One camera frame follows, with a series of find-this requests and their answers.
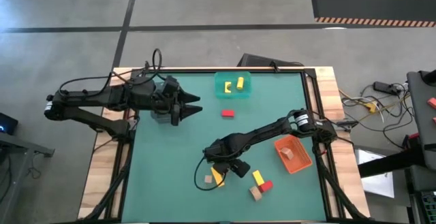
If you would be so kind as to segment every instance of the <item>orange container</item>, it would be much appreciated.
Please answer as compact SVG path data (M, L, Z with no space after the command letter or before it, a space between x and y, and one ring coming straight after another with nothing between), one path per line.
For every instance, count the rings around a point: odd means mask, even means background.
M286 170L290 174L298 172L312 165L312 159L307 154L305 147L295 136L288 135L284 138L281 138L280 140L274 142L274 146L277 150L277 153L279 154L281 161L286 167ZM289 160L285 155L280 153L280 150L284 147L291 149L292 153L294 153L292 159Z

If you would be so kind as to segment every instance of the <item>toy block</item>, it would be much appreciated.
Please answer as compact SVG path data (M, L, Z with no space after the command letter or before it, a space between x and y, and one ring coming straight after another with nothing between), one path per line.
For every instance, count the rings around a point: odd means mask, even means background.
M427 103L434 109L436 109L436 98L430 98Z
M260 186L260 185L265 183L264 179L260 175L259 170L256 170L256 171L253 172L253 177L254 177L254 180L256 181L256 183L258 184L258 186Z
M286 147L280 149L280 153L283 153L287 157L287 159L289 159L289 160L291 160L292 157L294 157L294 153L292 153L291 149L286 148Z
M211 170L212 170L213 178L215 178L215 182L218 185L219 183L221 183L221 181L223 181L223 176L220 173L218 173L213 167L211 167Z
M221 111L221 116L224 117L234 117L234 111L233 110L222 110Z
M212 183L212 176L206 175L204 177L204 182L205 183Z
M232 82L224 82L224 93L231 93L230 87L232 85Z
M238 90L241 90L244 88L244 78L243 77L238 78L238 82L236 83L236 88Z
M271 188L273 187L273 184L272 184L272 183L273 183L273 182L269 180L269 181L265 182L264 184L260 185L260 186L259 186L259 191L260 191L261 193L264 193L264 192L266 192L267 190L271 189Z
M262 194L257 187L251 187L250 193L253 195L255 201L258 201L262 198Z

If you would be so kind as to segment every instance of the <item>concrete floor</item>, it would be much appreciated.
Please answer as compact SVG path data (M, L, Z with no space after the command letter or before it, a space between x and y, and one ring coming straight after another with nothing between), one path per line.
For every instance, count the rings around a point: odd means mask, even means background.
M128 0L0 0L0 27L121 26ZM131 25L313 23L310 0L137 0ZM17 136L56 148L36 159L43 172L28 179L15 223L73 221L84 189L95 133L79 123L48 121L45 98L72 78L109 72L118 33L0 33L0 112L20 121ZM357 95L367 84L404 82L408 71L434 69L434 29L203 31L129 33L121 67L139 67L154 48L165 66L235 66L244 52L305 65L333 66L339 86ZM72 84L98 89L101 82ZM356 117L364 109L347 108ZM366 123L382 127L377 116ZM414 123L389 133L401 141ZM396 150L383 135L357 127L357 145ZM403 179L396 199L368 195L371 215L407 222Z

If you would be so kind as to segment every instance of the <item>green mat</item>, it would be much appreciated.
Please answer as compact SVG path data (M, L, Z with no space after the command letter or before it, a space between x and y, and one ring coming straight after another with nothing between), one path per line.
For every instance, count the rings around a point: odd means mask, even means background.
M202 149L229 133L248 132L305 108L300 74L251 75L248 99L217 99L213 73L174 74L183 89L201 97L203 111L183 120L178 127L158 124L150 112L140 113L122 221L325 221L324 205L311 138L302 139L313 165L289 174L274 148L280 137L256 144L240 159L250 164L244 178L229 173L225 186L200 191L193 173ZM233 109L235 118L221 117L222 109ZM274 187L255 202L249 188L255 186L252 172L259 170ZM211 175L204 161L197 175L201 187Z

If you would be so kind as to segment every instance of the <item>teal bin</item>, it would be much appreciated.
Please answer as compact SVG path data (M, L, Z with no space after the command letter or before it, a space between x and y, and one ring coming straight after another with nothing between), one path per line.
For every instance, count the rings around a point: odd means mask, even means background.
M237 89L238 78L244 78L243 88ZM225 93L225 82L231 82L229 90L231 93ZM251 74L247 71L236 72L217 72L215 73L215 94L220 99L237 99L248 98L251 94Z

